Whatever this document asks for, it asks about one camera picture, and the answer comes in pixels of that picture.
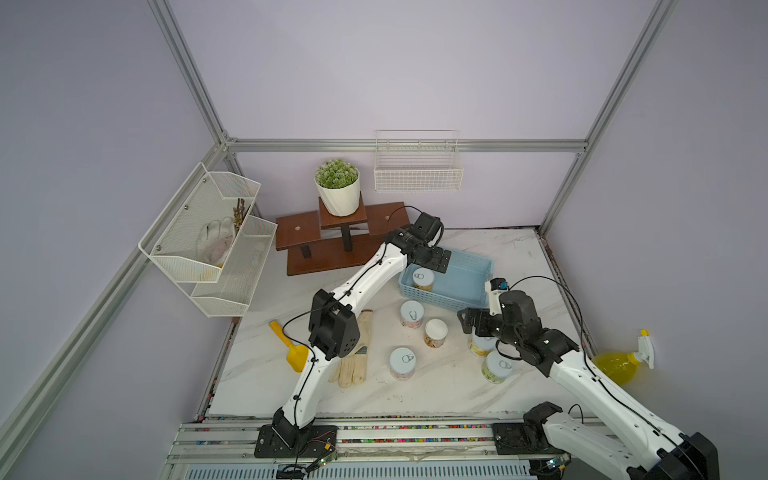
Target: black mounting plate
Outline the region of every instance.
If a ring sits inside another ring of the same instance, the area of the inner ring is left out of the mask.
[[[499,455],[564,453],[563,450],[556,449],[546,443],[546,441],[539,442],[539,445],[533,447],[528,439],[528,433],[525,431],[525,424],[523,422],[494,423],[491,427],[496,444],[496,453]]]
[[[326,443],[336,447],[336,432],[339,427],[335,425],[311,425],[309,429],[309,442],[300,447],[300,457],[318,458],[328,451]],[[274,432],[272,425],[265,425],[259,429],[259,439],[256,440],[256,450],[253,451],[256,458],[296,458],[296,450],[290,449],[283,440]]]
[[[429,261],[415,261],[414,263],[438,273],[445,273],[448,269],[448,263],[451,261],[451,250],[443,250],[441,247],[432,247],[430,250],[432,251],[432,256]]]

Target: white can lid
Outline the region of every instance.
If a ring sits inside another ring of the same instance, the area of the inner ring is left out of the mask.
[[[407,375],[416,369],[416,355],[404,346],[396,348],[389,355],[389,367],[399,375]]]
[[[496,338],[493,336],[477,336],[473,333],[472,342],[480,350],[493,350],[496,346]]]
[[[448,336],[448,326],[440,319],[431,319],[425,327],[427,335],[433,340],[442,340]]]
[[[435,282],[435,272],[429,268],[417,268],[413,272],[413,283],[418,286],[430,286]]]
[[[496,376],[503,379],[510,376],[515,371],[515,366],[510,359],[504,358],[496,350],[491,351],[488,356],[485,357],[485,364],[488,366],[488,370],[491,370]]]
[[[408,300],[400,307],[400,316],[406,322],[418,322],[424,316],[424,307],[415,300]]]

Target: metal mesh panel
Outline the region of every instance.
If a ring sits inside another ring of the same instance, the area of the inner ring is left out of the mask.
[[[231,172],[210,172],[222,198],[255,197],[261,184]]]
[[[409,138],[418,136],[426,138]],[[459,191],[464,169],[457,145],[457,131],[377,131],[376,191]]]
[[[152,246],[150,259],[174,282],[216,282],[222,269],[197,257],[200,231],[213,220],[232,217],[238,198],[250,209],[259,186],[229,172],[206,174]]]
[[[208,478],[275,478],[282,465],[192,465],[186,480]],[[378,480],[535,480],[528,460],[442,460],[426,462],[338,462],[331,463],[308,475],[308,478],[376,478]]]
[[[253,299],[277,225],[248,216],[216,283],[198,283],[191,298],[207,316],[242,316]]]

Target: yellow spray bottle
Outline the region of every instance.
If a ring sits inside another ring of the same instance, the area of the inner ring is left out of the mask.
[[[623,385],[634,377],[637,366],[646,362],[650,368],[654,367],[654,346],[650,342],[647,330],[641,330],[637,338],[637,351],[632,353],[608,352],[601,353],[592,359],[592,362],[602,370],[609,379]]]

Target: white flower pot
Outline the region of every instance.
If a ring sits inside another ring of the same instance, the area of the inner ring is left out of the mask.
[[[320,192],[320,198],[331,215],[337,217],[346,217],[352,215],[360,206],[360,173],[357,174],[357,180],[352,185],[344,188],[324,188],[315,182],[317,191]]]

